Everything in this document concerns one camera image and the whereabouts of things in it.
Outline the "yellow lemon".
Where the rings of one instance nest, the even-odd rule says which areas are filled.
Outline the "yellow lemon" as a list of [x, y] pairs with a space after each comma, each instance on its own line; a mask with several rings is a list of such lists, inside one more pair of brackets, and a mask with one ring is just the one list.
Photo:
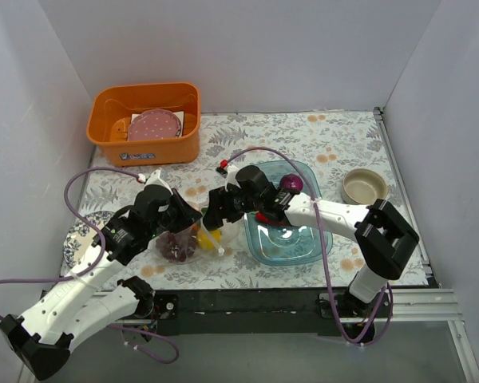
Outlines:
[[221, 232], [220, 230], [207, 232], [204, 229], [199, 229], [196, 239], [200, 249], [204, 251], [218, 250], [220, 248]]

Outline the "dark red grape bunch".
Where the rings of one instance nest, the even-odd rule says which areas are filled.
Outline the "dark red grape bunch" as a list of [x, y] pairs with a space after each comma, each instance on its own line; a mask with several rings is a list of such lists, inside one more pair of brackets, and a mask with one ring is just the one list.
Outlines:
[[159, 254], [172, 263], [185, 263], [194, 257], [196, 235], [165, 232], [155, 241]]

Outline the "clear zip top bag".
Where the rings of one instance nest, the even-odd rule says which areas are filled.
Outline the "clear zip top bag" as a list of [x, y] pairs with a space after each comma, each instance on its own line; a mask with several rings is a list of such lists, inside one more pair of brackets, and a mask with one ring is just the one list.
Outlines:
[[232, 242], [240, 235], [242, 223], [224, 221], [224, 225], [214, 231], [202, 227], [202, 223], [198, 221], [176, 234], [162, 233], [148, 245], [149, 253], [157, 262], [171, 265], [230, 255]]

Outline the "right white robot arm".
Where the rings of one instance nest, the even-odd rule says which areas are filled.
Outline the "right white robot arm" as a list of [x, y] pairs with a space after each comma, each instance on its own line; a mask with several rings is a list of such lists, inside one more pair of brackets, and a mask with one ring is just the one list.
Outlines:
[[358, 244], [364, 265], [343, 295], [346, 310], [363, 317], [374, 308], [378, 292], [400, 278], [419, 236], [385, 199], [371, 205], [333, 203], [301, 191], [275, 186], [255, 165], [237, 168], [223, 164], [217, 172], [225, 185], [210, 191], [203, 224], [209, 231], [258, 212], [271, 223], [313, 227]]

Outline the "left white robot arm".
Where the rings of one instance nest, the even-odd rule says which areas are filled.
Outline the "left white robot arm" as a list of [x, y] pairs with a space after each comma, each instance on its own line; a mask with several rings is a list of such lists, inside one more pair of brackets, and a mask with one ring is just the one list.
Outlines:
[[57, 373], [87, 338], [118, 319], [147, 318], [154, 290], [133, 276], [93, 301], [94, 293], [165, 232], [179, 233], [201, 214], [174, 189], [145, 187], [134, 204], [123, 207], [94, 237], [81, 261], [37, 304], [18, 316], [6, 315], [0, 330], [30, 372], [44, 381]]

